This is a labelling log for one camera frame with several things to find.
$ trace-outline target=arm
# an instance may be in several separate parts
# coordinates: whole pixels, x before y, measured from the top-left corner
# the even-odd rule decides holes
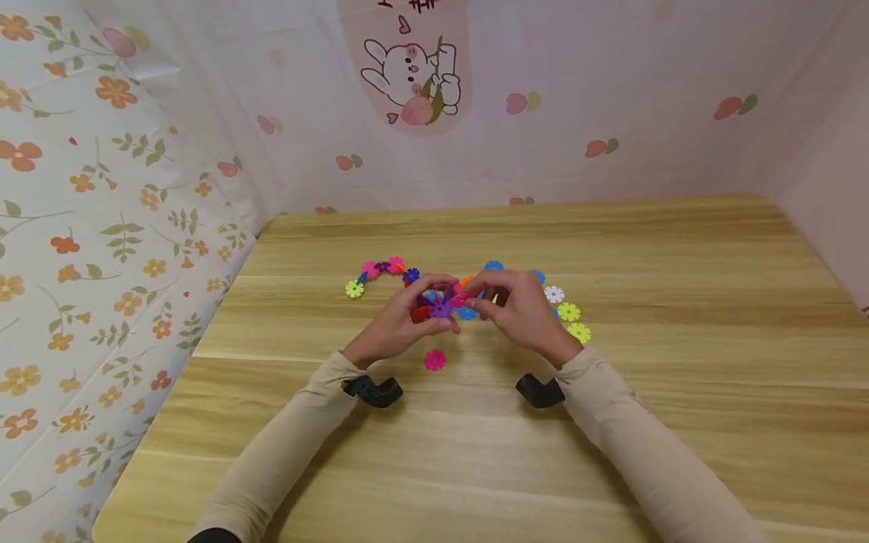
[[[206,501],[190,543],[258,543],[322,443],[353,410],[356,399],[344,393],[342,383],[365,375],[378,360],[403,353],[423,336],[460,332],[449,319],[414,324],[409,317],[423,291],[458,281],[450,275],[424,275],[396,293],[343,353],[332,354],[235,459]]]
[[[664,541],[767,541],[724,483],[643,407],[595,348],[580,348],[557,379],[567,412],[613,462]]]
[[[320,445],[353,410],[356,399],[342,383],[365,373],[343,354],[332,354],[235,459],[205,503],[195,533],[221,528],[239,542],[259,541]],[[203,535],[193,541],[210,540]]]
[[[567,412],[613,462],[664,541],[767,541],[724,483],[643,407],[603,355],[561,326],[536,277],[486,271],[465,289],[485,293],[469,300],[470,307],[558,370]]]

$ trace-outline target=hand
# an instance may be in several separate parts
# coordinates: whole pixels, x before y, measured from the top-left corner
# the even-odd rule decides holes
[[[513,343],[531,349],[561,369],[581,350],[582,343],[565,330],[549,307],[540,282],[533,274],[488,270],[462,289],[471,295],[465,305],[490,319]],[[492,299],[498,296],[495,303]]]
[[[375,319],[347,345],[342,352],[359,369],[385,358],[394,358],[426,335],[447,330],[459,334],[461,328],[452,319],[429,319],[419,324],[410,320],[410,312],[417,307],[416,297],[430,288],[443,290],[459,282],[452,275],[425,274],[409,287],[393,295]]]

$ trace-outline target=cartoon rabbit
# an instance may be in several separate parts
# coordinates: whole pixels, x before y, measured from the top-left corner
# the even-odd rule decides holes
[[[455,115],[461,99],[459,77],[455,74],[455,46],[441,44],[440,58],[437,54],[427,56],[426,51],[416,43],[396,45],[386,50],[376,40],[365,40],[365,50],[380,65],[380,70],[365,68],[362,78],[375,89],[385,94],[389,100],[403,106],[420,95],[422,85],[432,77],[429,97],[435,95],[440,84],[443,94],[443,113]]]

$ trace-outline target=chinese character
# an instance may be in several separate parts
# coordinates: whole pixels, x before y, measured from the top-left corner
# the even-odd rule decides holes
[[[416,12],[421,14],[422,8],[426,10],[431,10],[435,6],[435,2],[438,0],[409,0],[410,6],[416,8]]]

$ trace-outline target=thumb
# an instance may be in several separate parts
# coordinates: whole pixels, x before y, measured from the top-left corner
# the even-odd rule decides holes
[[[471,309],[476,310],[483,319],[491,319],[494,322],[495,316],[501,311],[501,308],[493,304],[489,300],[482,298],[471,298],[468,300],[468,305]]]
[[[428,319],[414,325],[414,333],[417,340],[426,335],[438,335],[450,329],[449,319]]]

